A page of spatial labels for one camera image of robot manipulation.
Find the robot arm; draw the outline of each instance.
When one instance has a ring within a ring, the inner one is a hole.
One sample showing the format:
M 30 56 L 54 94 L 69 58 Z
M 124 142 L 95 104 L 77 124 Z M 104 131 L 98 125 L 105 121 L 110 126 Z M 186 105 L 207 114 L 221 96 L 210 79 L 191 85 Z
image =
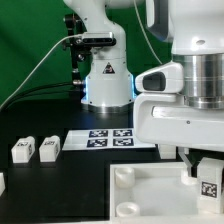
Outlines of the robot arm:
M 134 0 L 64 0 L 83 21 L 87 32 L 80 38 L 90 44 L 102 41 L 102 46 L 92 46 L 91 71 L 86 77 L 84 109 L 94 112 L 120 112 L 132 107 L 135 94 L 133 78 L 127 69 L 126 35 L 124 29 L 110 21 L 107 8 L 127 8 Z M 108 39 L 112 44 L 104 45 Z

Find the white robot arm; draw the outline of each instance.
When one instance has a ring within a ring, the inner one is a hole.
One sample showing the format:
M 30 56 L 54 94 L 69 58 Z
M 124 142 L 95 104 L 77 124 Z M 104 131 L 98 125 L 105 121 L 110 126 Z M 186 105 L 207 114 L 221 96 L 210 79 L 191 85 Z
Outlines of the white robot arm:
M 154 16 L 148 16 L 153 34 L 164 41 L 173 39 L 172 62 L 140 75 L 136 86 L 144 87 L 144 76 L 160 72 L 167 77 L 171 65 L 182 66 L 182 71 L 179 67 L 170 75 L 179 90 L 175 85 L 173 92 L 140 89 L 143 93 L 134 105 L 137 137 L 161 145 L 224 151 L 224 1 L 147 2 L 151 9 L 157 8 Z M 158 17 L 164 14 L 156 15 L 162 10 L 167 10 L 165 29 L 156 24 L 163 21 Z
M 123 28 L 107 18 L 105 8 L 126 8 L 132 0 L 64 0 L 83 21 L 87 33 L 95 41 L 97 37 L 111 35 L 115 46 L 92 48 L 91 71 L 86 78 L 84 109 L 94 112 L 120 112 L 128 110 L 134 102 L 133 78 L 127 70 L 126 35 Z

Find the white box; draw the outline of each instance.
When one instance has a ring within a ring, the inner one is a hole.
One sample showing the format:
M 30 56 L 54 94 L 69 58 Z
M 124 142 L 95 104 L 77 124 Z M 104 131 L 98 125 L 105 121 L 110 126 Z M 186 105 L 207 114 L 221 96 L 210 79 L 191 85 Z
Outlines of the white box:
M 0 173 L 0 196 L 5 190 L 5 181 L 4 181 L 4 176 L 3 173 Z
M 20 138 L 11 151 L 13 163 L 28 163 L 35 152 L 35 139 Z
M 58 136 L 52 136 L 45 138 L 42 143 L 40 151 L 41 162 L 55 162 L 60 152 L 60 138 Z
M 224 209 L 222 175 L 224 161 L 203 158 L 198 165 L 199 197 L 198 209 L 220 214 Z

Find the white plastic tray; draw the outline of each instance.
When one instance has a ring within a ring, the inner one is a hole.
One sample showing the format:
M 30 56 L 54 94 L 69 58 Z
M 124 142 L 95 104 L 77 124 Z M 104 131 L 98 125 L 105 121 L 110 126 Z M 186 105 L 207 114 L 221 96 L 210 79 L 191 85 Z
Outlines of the white plastic tray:
M 120 188 L 116 184 L 115 172 L 123 168 L 134 169 L 135 183 L 132 187 Z M 223 215 L 198 213 L 198 184 L 182 183 L 181 173 L 185 170 L 184 163 L 111 165 L 110 220 L 124 219 L 124 223 L 224 223 Z M 124 202 L 138 205 L 140 216 L 118 217 L 116 207 Z

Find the blue light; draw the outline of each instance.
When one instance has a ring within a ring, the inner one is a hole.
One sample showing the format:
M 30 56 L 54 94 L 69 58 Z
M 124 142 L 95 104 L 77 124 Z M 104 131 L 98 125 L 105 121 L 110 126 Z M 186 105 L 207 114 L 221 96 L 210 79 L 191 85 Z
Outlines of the blue light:
M 131 89 L 132 89 L 132 98 L 135 99 L 136 94 L 135 94 L 135 84 L 134 84 L 134 76 L 133 75 L 131 75 Z
M 85 98 L 88 101 L 89 100 L 88 76 L 86 77 L 85 82 L 86 82 L 86 95 L 85 95 Z

